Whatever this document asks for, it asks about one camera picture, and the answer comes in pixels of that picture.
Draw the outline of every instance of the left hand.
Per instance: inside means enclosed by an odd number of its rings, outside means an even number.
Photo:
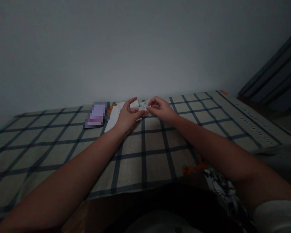
[[[127,132],[129,132],[133,127],[136,120],[144,117],[147,114],[145,110],[139,111],[139,108],[130,108],[130,104],[136,99],[137,97],[127,100],[120,111],[119,118],[117,119],[114,127],[120,130],[122,133],[127,134]]]

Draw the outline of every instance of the plaid tablecloth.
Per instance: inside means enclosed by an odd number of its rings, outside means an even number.
[[[291,144],[291,133],[220,91],[169,97],[182,117],[256,153]],[[82,107],[24,113],[0,130],[0,221],[31,190],[104,132],[83,129]],[[164,185],[195,169],[199,155],[169,124],[147,116],[134,126],[88,198]]]

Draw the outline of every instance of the white paper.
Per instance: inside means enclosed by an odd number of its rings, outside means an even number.
[[[115,105],[113,106],[110,119],[107,122],[107,126],[104,132],[108,132],[110,129],[112,129],[115,126],[115,123],[117,122],[118,118],[119,118],[119,106]]]
[[[105,133],[115,126],[117,119],[119,118],[120,110],[123,108],[124,104],[125,102],[120,102],[117,103],[117,105],[113,106],[110,119],[108,120],[107,126],[104,130]],[[130,108],[139,108],[138,99],[130,104]]]

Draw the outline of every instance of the right hand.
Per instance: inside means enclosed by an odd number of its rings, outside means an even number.
[[[150,99],[148,106],[150,107],[146,109],[163,121],[171,122],[171,120],[177,116],[177,113],[171,108],[169,103],[160,97],[156,96]]]

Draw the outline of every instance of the gray curtain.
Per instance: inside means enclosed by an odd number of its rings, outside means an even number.
[[[239,95],[280,112],[291,109],[291,37]]]

